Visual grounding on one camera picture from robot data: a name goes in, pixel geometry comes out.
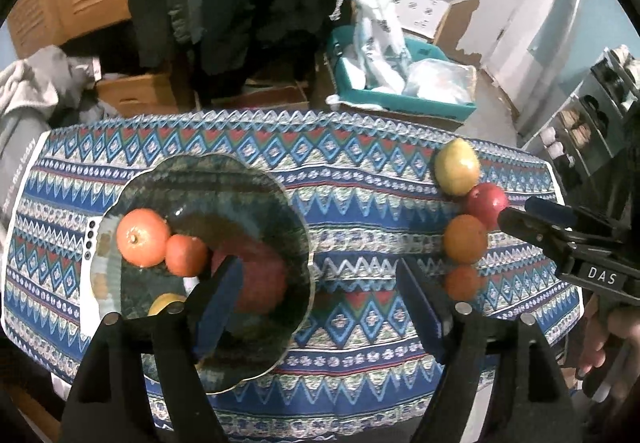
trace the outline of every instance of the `human hand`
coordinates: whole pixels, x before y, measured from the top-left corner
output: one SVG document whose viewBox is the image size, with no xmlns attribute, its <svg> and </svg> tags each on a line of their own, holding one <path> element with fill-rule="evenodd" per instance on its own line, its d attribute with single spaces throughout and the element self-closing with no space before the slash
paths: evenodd
<svg viewBox="0 0 640 443">
<path fill-rule="evenodd" d="M 593 367 L 604 364 L 606 355 L 604 344 L 613 334 L 625 339 L 631 346 L 630 356 L 626 360 L 620 379 L 611 387 L 611 394 L 618 400 L 624 400 L 631 387 L 640 376 L 640 308 L 620 307 L 609 315 L 607 326 L 598 319 L 598 298 L 594 295 L 584 309 L 588 318 L 584 336 L 584 347 L 579 360 L 579 369 L 588 373 Z"/>
</svg>

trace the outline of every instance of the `drawstring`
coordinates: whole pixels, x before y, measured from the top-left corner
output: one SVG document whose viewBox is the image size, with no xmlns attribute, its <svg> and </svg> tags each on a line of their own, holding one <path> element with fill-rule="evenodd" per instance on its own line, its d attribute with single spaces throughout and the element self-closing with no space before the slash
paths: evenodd
<svg viewBox="0 0 640 443">
<path fill-rule="evenodd" d="M 329 15 L 329 19 L 335 21 L 340 18 L 340 8 L 342 7 L 342 3 L 344 0 L 336 0 L 335 1 L 335 9 L 334 12 Z"/>
</svg>

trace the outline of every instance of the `patterned tablecloth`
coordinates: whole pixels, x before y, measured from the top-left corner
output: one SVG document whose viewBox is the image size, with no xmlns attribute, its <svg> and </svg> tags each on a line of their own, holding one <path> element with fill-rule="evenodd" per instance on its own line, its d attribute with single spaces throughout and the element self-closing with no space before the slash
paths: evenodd
<svg viewBox="0 0 640 443">
<path fill-rule="evenodd" d="M 430 161 L 453 137 L 356 114 L 273 111 L 113 119 L 54 130 L 36 147 L 10 225 L 0 268 L 4 330 L 71 383 L 99 322 L 82 257 L 90 218 L 101 216 L 133 176 L 168 156 L 231 153 L 276 176 L 305 217 L 318 293 L 275 371 L 210 397 L 225 430 L 290 441 L 421 415 L 442 368 L 423 352 L 394 272 L 408 259 L 434 277 L 449 269 L 440 234 L 458 206 L 433 184 Z M 543 161 L 472 143 L 482 180 L 502 186 L 512 204 L 532 195 L 557 200 Z M 556 280 L 554 264 L 534 246 L 491 233 L 479 269 L 487 279 L 476 306 L 487 315 L 532 312 L 552 343 L 580 315 L 579 290 Z M 147 385 L 156 423 L 170 426 L 159 385 Z"/>
</svg>

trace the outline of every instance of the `red apple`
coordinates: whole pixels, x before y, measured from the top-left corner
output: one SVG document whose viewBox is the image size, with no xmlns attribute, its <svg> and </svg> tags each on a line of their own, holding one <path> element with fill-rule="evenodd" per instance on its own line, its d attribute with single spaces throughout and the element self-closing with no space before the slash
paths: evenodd
<svg viewBox="0 0 640 443">
<path fill-rule="evenodd" d="M 258 315 L 273 311 L 287 290 L 287 268 L 282 257 L 271 246 L 248 235 L 238 235 L 225 239 L 213 251 L 212 274 L 227 255 L 240 258 L 244 266 L 244 282 L 235 311 Z"/>
<path fill-rule="evenodd" d="M 493 183 L 476 185 L 466 195 L 466 213 L 480 219 L 489 231 L 498 229 L 498 215 L 507 206 L 509 198 Z"/>
</svg>

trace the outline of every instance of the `table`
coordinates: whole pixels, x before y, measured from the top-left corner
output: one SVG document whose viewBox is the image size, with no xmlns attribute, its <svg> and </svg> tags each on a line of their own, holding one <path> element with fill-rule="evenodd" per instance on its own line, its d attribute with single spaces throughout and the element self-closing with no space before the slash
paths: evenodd
<svg viewBox="0 0 640 443">
<path fill-rule="evenodd" d="M 269 171 L 308 224 L 318 292 L 308 323 L 272 372 L 210 396 L 233 437 L 270 441 L 350 434 L 421 415 L 442 373 L 425 354 L 394 272 L 411 260 L 431 277 L 450 268 L 440 246 L 458 204 L 433 182 L 433 155 L 455 134 L 349 113 L 221 111 L 110 119 L 45 133 L 22 181 L 2 260 L 2 326 L 22 350 L 71 383 L 100 321 L 84 234 L 124 185 L 179 153 L 221 152 Z M 546 162 L 470 140 L 482 181 L 511 204 L 561 200 Z M 582 314 L 580 290 L 554 277 L 534 246 L 501 232 L 479 263 L 474 306 L 531 312 L 550 343 Z M 492 381 L 483 375 L 480 387 Z M 158 426 L 170 427 L 147 379 Z"/>
</svg>

